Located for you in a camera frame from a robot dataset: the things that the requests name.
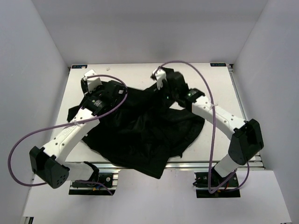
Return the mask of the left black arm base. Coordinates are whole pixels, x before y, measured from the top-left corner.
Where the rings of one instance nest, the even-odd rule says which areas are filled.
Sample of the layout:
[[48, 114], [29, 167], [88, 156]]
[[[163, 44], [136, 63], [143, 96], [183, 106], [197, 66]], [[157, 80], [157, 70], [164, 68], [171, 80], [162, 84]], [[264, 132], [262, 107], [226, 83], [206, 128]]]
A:
[[117, 187], [119, 170], [101, 170], [91, 182], [71, 182], [69, 195], [77, 196], [112, 196]]

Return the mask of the black jacket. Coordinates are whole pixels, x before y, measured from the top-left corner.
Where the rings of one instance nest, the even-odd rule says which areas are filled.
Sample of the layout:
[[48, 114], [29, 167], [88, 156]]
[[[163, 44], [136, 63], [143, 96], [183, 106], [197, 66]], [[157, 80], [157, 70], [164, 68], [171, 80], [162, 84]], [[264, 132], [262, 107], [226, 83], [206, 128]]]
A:
[[[183, 152], [200, 135], [204, 119], [175, 103], [154, 84], [144, 90], [127, 88], [126, 100], [83, 137], [88, 147], [111, 163], [159, 179], [171, 157]], [[68, 110], [67, 121], [80, 104]]]

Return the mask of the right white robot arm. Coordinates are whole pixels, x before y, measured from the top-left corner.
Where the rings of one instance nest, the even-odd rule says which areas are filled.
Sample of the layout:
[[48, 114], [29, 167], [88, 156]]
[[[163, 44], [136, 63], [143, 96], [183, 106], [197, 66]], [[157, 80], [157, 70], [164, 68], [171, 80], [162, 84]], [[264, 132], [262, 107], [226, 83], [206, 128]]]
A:
[[161, 68], [153, 76], [157, 79], [159, 90], [166, 91], [171, 99], [189, 112], [215, 124], [230, 140], [228, 153], [212, 169], [214, 185], [222, 186], [230, 173], [263, 149], [260, 124], [255, 119], [246, 121], [212, 104], [211, 98], [203, 92], [190, 89], [180, 72]]

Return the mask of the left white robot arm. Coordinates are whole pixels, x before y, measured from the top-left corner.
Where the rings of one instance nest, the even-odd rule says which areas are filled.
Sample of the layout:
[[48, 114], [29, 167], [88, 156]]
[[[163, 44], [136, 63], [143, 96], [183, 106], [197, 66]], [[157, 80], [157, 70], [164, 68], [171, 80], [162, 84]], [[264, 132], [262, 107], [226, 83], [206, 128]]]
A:
[[53, 189], [66, 181], [85, 182], [88, 186], [98, 183], [99, 169], [95, 165], [65, 160], [100, 119], [116, 111], [128, 95], [127, 86], [115, 77], [106, 84], [102, 84], [97, 76], [93, 76], [91, 82], [83, 78], [81, 83], [91, 90], [87, 90], [85, 100], [71, 122], [41, 148], [33, 147], [29, 152], [32, 171]]

